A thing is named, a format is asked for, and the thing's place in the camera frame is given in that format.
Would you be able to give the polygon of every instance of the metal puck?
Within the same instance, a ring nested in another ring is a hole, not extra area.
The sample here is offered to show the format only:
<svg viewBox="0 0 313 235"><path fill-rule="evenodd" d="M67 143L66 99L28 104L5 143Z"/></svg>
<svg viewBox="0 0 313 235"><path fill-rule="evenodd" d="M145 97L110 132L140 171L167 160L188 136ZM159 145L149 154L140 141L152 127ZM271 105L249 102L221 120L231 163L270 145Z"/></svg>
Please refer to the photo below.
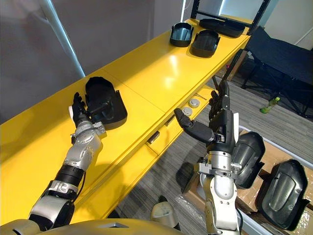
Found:
<svg viewBox="0 0 313 235"><path fill-rule="evenodd" d="M188 117L190 117L190 116L192 115L192 109L189 108L189 107L184 107L184 108L182 109L182 112L183 112L186 116L188 116Z"/></svg>
<svg viewBox="0 0 313 235"><path fill-rule="evenodd" d="M198 108L199 105L200 105L200 101L197 100L197 99L191 99L189 102L188 102L189 106L191 108Z"/></svg>

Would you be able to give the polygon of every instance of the floor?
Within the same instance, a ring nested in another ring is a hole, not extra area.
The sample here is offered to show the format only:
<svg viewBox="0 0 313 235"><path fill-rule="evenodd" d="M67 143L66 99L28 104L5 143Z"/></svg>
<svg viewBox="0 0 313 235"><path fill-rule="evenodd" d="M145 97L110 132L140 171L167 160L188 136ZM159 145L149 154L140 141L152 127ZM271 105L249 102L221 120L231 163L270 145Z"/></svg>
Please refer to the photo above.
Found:
<svg viewBox="0 0 313 235"><path fill-rule="evenodd" d="M233 84L238 87L241 87L242 84L244 83L245 78L250 75L254 66L255 66L255 63L253 59L245 59L244 62L239 67L238 72L232 79ZM272 73L275 74L276 77L281 76L279 72L272 70ZM268 83L271 80L272 78L269 76L267 72L265 72L264 70L259 70L250 80L248 80L247 85L255 86L259 84L259 85L265 85L267 87L270 87ZM305 90L308 89L308 85L300 81L295 82L295 86L297 86L297 88L299 89L305 89ZM264 99L267 99L267 100L270 99L270 94L264 92L263 89L247 88L247 90ZM293 92L293 93L289 92L289 96L293 99L294 103L297 105L300 111L303 111L305 109L305 106L303 104L305 104L310 98L312 98L312 95L313 95L312 92ZM279 94L278 96L280 97L280 101L278 102L278 105L294 112L294 108L292 107L290 102L287 100L287 98L281 94ZM313 115L313 102L309 105L306 111L306 114Z"/></svg>
<svg viewBox="0 0 313 235"><path fill-rule="evenodd" d="M239 113L240 125L313 163L313 122L280 106L275 106L270 113L264 115L259 112L259 108L267 104L266 99L243 90L234 83L230 82L229 86L231 110ZM210 106L207 106L197 120L208 124L209 110ZM204 213L184 200L180 186L188 181L192 164L205 153L204 144L182 133L118 205L117 212L123 218L148 220L158 197L164 195L174 206L183 233L206 234Z"/></svg>

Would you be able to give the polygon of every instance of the metal bracket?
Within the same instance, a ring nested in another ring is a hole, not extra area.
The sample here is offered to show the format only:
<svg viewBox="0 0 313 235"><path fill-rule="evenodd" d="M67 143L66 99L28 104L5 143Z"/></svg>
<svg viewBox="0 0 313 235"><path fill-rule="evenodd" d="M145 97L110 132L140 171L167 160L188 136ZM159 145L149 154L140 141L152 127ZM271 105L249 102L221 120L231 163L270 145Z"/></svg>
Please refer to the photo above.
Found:
<svg viewBox="0 0 313 235"><path fill-rule="evenodd" d="M238 171L237 169L241 169L241 165L239 164L232 164L234 167L235 171ZM205 175L220 175L228 178L233 178L236 180L238 178L236 172L229 172L226 170L221 170L221 169L212 169L211 164L207 163L197 163L194 165L194 171L197 172L198 174L205 174Z"/></svg>

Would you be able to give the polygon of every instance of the gray wall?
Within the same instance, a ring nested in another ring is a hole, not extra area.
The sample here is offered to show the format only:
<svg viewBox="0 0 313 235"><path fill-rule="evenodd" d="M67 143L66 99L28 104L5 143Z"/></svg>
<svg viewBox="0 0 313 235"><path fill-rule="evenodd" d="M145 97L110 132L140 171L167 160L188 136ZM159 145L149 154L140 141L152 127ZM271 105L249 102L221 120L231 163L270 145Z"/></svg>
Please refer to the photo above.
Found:
<svg viewBox="0 0 313 235"><path fill-rule="evenodd" d="M273 38L295 44L313 27L313 0L279 0L265 24L265 31ZM312 32L298 44L311 50Z"/></svg>
<svg viewBox="0 0 313 235"><path fill-rule="evenodd" d="M85 74L169 30L180 21L182 7L180 0L54 0L53 3ZM192 2L185 19L189 18L191 8ZM0 0L0 20L0 121L3 123L80 77L37 0Z"/></svg>

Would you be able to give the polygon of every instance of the black tray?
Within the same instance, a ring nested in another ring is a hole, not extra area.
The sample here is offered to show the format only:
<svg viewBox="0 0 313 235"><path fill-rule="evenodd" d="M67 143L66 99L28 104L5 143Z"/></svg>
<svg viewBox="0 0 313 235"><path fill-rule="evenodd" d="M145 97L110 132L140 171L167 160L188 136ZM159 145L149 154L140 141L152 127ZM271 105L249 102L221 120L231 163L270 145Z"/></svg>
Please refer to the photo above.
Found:
<svg viewBox="0 0 313 235"><path fill-rule="evenodd" d="M219 44L219 34L212 30L202 30L196 34L190 53L199 57L210 57Z"/></svg>
<svg viewBox="0 0 313 235"><path fill-rule="evenodd" d="M256 198L257 208L274 225L292 231L309 203L303 199L307 186L305 171L297 160L277 164L264 178Z"/></svg>
<svg viewBox="0 0 313 235"><path fill-rule="evenodd" d="M263 138L256 132L239 136L232 154L232 162L242 168L238 171L235 184L238 188L250 188L264 163L260 162L265 153Z"/></svg>
<svg viewBox="0 0 313 235"><path fill-rule="evenodd" d="M221 21L216 19L202 19L200 20L199 25L203 28L217 31L220 34L232 38L238 38L240 35L242 35L245 29L245 26L242 23Z"/></svg>
<svg viewBox="0 0 313 235"><path fill-rule="evenodd" d="M170 43L177 47L187 47L191 43L194 28L191 24L180 22L172 26Z"/></svg>
<svg viewBox="0 0 313 235"><path fill-rule="evenodd" d="M92 121L102 122L106 130L126 122L127 111L120 92L103 77L91 77L86 83L86 103Z"/></svg>

